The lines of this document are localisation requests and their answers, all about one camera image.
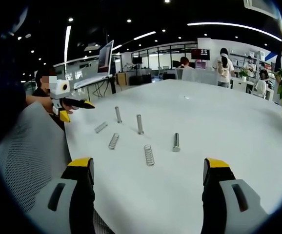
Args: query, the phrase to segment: coil spring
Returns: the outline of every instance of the coil spring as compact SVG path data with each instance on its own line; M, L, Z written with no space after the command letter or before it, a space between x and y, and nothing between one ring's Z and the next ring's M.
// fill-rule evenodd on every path
M103 124L99 125L94 131L95 131L96 133L99 133L99 132L102 131L104 128L106 128L107 125L108 125L107 122L104 122Z
M114 150L115 149L115 146L117 144L117 141L118 141L118 138L120 137L120 135L118 133L114 133L111 141L110 141L110 144L108 145L108 148L110 150Z
M153 166L154 165L154 157L153 157L152 147L150 145L145 145L144 153L145 153L146 164L148 166Z

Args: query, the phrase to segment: glass partition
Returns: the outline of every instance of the glass partition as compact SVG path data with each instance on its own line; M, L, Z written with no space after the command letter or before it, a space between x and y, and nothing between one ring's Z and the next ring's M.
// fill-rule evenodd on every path
M158 48L149 49L149 68L152 70L159 69L159 54Z
M171 59L172 61L180 62L181 57L185 57L184 45L171 46Z
M159 47L158 57L162 69L171 68L170 46Z
M149 67L149 59L147 55L147 50L143 50L139 52L140 57L142 58L142 68L148 68Z
M187 44L185 45L185 54L186 57L189 59L190 62L195 62L195 59L191 59L191 50L192 49L197 49L198 45L197 44Z

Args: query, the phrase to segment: steel pin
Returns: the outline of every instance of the steel pin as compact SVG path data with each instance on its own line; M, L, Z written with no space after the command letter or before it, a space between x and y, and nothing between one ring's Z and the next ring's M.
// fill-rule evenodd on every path
M142 135L144 133L142 128L142 121L141 121L141 115L137 115L137 123L138 123L138 134Z
M115 111L116 111L117 123L122 123L120 109L118 108L118 106L115 107Z
M173 152L179 152L180 146L179 146L179 133L175 133L175 141L174 141L174 147L172 149Z

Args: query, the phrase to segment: white table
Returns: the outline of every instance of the white table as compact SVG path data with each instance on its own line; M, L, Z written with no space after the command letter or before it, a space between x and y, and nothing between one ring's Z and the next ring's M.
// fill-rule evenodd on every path
M248 81L248 80L243 81L242 79L236 78L236 77L232 77L231 79L232 79L232 81L244 82L244 83L246 83L248 85L252 85L252 86L254 85L254 82L251 82L251 81ZM266 100L273 102L273 94L274 94L274 91L267 87Z
M227 162L271 213L282 200L281 107L222 87L165 80L99 99L66 124L72 159L94 158L95 209L117 234L191 234L203 224L206 157ZM118 124L119 106L122 124ZM141 114L144 135L137 134ZM102 122L109 126L99 134ZM174 133L179 153L173 153ZM108 149L113 133L120 138ZM155 165L145 163L152 145Z

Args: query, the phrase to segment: black ceiling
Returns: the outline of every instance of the black ceiling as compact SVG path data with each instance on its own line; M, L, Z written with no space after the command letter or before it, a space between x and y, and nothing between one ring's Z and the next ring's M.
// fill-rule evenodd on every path
M21 54L23 72L31 74L44 62L64 62L66 27L71 25L67 60L85 55L87 45L101 46L106 40L123 44L116 52L178 41L195 41L198 37L237 40L275 51L280 42L262 33L228 26L187 26L191 22L237 23L267 31L282 37L278 23L262 13L244 8L243 0L90 0L90 1L36 1L29 6L28 16L15 37ZM133 41L133 38L156 31L154 35Z

